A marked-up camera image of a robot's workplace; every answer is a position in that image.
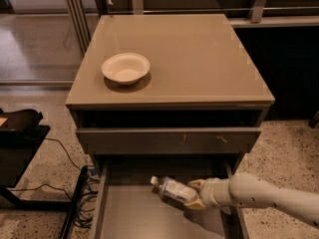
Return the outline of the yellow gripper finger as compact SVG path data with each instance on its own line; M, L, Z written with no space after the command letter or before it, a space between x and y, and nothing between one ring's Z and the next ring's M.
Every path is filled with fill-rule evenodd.
M201 201L200 198L191 200L187 202L184 206L190 210L204 210L206 208L206 205Z
M187 185L195 190L200 190L202 186L204 185L204 180L203 179L192 180Z

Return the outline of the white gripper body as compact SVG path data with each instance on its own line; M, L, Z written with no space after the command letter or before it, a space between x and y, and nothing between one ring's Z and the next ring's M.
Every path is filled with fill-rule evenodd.
M207 207L228 207L231 205L229 180L209 178L200 187L199 196Z

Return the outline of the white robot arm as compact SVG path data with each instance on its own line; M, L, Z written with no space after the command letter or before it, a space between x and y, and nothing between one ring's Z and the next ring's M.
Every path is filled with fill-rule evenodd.
M208 208L274 208L314 228L319 228L319 194L279 187L258 176L239 172L227 179L191 181L188 187L196 197L185 206L192 210Z

